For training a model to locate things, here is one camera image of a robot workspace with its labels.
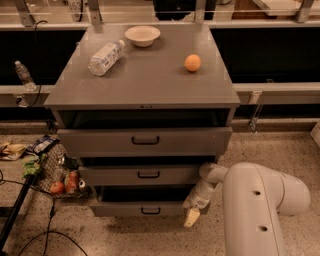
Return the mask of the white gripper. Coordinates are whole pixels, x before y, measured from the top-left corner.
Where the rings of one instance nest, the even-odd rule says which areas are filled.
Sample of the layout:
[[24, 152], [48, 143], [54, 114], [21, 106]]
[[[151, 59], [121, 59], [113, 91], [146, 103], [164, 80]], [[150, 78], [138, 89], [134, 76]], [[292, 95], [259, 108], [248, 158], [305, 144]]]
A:
[[184, 220], [186, 228], [192, 227], [200, 217], [199, 209], [204, 209], [209, 204], [215, 192], [215, 185], [203, 179], [191, 189], [189, 195], [183, 202], [183, 207], [188, 208]]

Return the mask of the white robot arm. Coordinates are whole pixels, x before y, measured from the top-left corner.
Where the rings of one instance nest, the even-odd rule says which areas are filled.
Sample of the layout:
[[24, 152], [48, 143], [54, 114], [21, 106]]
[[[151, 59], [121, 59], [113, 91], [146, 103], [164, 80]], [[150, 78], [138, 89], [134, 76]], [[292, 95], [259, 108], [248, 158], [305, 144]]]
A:
[[183, 203], [191, 227], [222, 189], [226, 256], [287, 256], [279, 217], [305, 212], [310, 191], [300, 179], [254, 163], [205, 163]]

